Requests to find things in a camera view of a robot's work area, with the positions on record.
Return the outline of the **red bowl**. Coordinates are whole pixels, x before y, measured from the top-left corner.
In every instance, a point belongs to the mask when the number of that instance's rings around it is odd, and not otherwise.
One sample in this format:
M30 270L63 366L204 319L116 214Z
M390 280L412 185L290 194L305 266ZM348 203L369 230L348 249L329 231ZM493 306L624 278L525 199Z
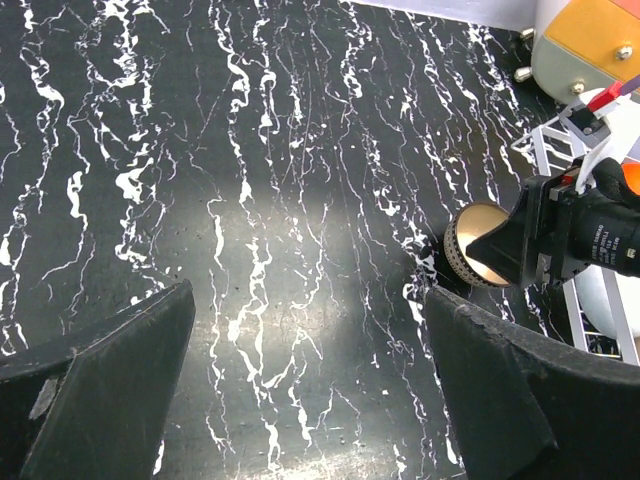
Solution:
M628 187L636 194L640 195L640 163L628 162L622 164L622 170Z

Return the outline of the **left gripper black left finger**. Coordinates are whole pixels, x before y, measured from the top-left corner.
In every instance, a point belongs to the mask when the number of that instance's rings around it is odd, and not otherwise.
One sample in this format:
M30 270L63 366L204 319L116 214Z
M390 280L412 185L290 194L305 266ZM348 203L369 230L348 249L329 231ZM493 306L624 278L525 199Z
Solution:
M3 357L2 478L151 478L194 319L184 280Z

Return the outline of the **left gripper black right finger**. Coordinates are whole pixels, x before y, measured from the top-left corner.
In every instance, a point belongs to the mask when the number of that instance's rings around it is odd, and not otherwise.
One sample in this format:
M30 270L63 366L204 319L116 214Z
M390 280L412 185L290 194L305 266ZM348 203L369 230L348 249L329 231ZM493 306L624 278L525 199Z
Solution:
M440 287L424 308L469 478L638 478L638 367L502 320Z

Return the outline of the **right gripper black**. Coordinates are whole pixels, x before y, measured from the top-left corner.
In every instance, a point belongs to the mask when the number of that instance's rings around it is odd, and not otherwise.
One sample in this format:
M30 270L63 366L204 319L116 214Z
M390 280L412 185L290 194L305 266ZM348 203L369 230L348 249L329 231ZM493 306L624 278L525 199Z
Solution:
M508 218L472 241L465 253L508 283L528 286L544 272L564 283L594 265L628 277L639 275L639 195L627 185L622 165L604 160L594 186L574 190L582 164L576 158L553 177L527 180Z

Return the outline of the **white bowl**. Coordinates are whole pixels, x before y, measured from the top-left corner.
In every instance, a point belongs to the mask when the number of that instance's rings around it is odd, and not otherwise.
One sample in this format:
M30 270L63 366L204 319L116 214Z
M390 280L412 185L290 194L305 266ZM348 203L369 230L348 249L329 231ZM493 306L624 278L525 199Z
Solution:
M633 338L639 337L639 279L615 274ZM608 338L616 339L617 331L609 305L602 269L589 266L575 278L580 306L591 325Z

